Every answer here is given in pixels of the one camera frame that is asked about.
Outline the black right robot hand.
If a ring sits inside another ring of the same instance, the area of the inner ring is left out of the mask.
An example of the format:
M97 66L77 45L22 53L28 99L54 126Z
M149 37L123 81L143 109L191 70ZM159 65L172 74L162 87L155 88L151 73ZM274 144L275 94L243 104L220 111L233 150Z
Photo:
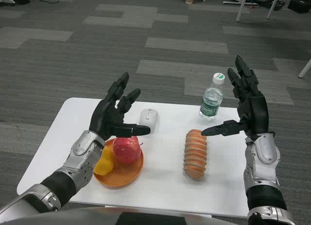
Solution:
M259 82L255 72L239 55L235 59L235 66L238 72L229 68L227 75L233 85L234 96L239 99L237 112L240 121L225 121L221 125L207 128L201 132L202 136L230 136L244 131L250 137L269 132L267 102L258 89Z

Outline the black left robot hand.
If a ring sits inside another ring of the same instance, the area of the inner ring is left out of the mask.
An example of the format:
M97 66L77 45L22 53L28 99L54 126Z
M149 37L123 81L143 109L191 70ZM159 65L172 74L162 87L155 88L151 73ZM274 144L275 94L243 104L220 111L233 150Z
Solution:
M89 130L104 140L111 136L130 138L148 135L151 132L149 126L124 123L124 115L141 94L141 90L137 88L124 96L128 81L129 74L125 72L112 84L106 97L98 103L93 112Z

